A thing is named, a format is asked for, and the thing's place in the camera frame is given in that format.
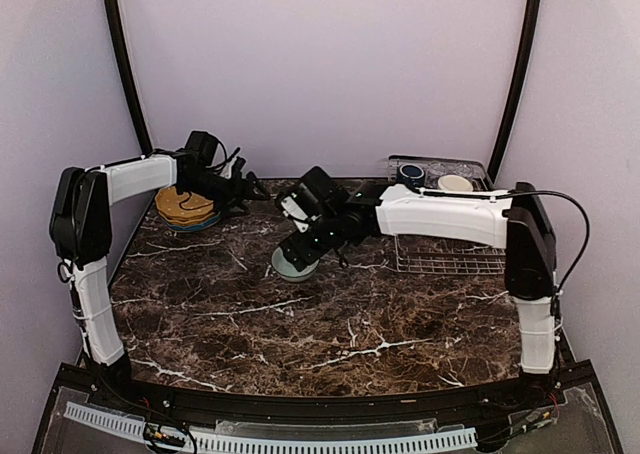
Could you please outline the blue polka dot plate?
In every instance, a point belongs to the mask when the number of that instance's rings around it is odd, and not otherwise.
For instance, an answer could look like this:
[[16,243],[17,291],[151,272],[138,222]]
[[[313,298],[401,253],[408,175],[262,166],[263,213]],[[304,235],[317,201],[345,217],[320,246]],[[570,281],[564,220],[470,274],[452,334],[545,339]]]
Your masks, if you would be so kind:
[[203,220],[193,222],[179,222],[178,220],[167,220],[162,217],[163,223],[176,232],[198,232],[217,224],[221,219],[220,214],[215,214]]

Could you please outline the pale green bowl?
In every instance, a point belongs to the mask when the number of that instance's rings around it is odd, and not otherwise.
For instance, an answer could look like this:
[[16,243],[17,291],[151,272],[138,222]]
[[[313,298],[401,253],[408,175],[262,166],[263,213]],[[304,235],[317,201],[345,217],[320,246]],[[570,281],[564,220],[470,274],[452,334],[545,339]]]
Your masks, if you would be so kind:
[[283,251],[276,249],[271,256],[271,266],[276,274],[287,282],[299,283],[309,279],[316,271],[319,262],[304,267],[298,271],[293,264],[286,260]]

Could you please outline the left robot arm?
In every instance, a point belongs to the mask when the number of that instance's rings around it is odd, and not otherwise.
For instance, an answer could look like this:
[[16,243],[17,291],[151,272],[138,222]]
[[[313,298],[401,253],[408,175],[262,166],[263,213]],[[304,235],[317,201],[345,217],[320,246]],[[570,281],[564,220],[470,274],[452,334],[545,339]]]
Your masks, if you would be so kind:
[[73,317],[90,365],[108,374],[101,391],[120,410],[134,409],[141,389],[128,378],[131,362],[109,293],[111,209],[122,200],[168,187],[212,200],[224,217],[247,212],[249,201],[269,199],[256,175],[242,171],[244,159],[236,159],[227,173],[209,162],[202,151],[182,148],[89,169],[69,167],[61,174],[49,224],[60,259],[58,275],[69,286]]

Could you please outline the cream ribbed mug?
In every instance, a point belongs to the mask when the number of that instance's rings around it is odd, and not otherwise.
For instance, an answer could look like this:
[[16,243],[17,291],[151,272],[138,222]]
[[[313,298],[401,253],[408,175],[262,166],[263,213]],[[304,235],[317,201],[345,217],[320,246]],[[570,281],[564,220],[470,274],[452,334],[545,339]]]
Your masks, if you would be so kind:
[[438,178],[438,188],[447,192],[472,192],[473,184],[465,177],[448,174]]

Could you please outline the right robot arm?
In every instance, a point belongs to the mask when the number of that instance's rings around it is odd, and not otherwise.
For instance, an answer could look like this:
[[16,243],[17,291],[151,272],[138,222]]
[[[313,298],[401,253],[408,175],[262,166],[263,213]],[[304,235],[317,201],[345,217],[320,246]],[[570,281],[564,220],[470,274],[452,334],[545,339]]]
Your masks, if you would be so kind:
[[510,398],[530,408],[547,394],[556,370],[555,235],[530,185],[521,183],[515,192],[454,193],[368,181],[350,193],[332,180],[301,180],[276,203],[296,228],[275,253],[297,273],[315,268],[330,251],[381,235],[504,250],[504,284],[516,304],[521,335],[521,377],[511,384]]

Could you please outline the yellow polka dot plate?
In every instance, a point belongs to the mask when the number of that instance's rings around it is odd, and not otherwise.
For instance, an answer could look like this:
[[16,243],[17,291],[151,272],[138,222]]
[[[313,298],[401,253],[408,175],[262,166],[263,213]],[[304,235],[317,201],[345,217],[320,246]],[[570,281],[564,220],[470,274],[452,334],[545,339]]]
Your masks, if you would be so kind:
[[220,218],[220,214],[215,211],[210,211],[206,214],[197,216],[168,216],[163,212],[159,212],[159,216],[167,224],[179,227],[190,227],[200,224],[206,224],[208,222],[215,222]]
[[214,211],[214,202],[199,194],[179,194],[175,187],[161,189],[155,196],[158,212],[168,216],[197,216]]

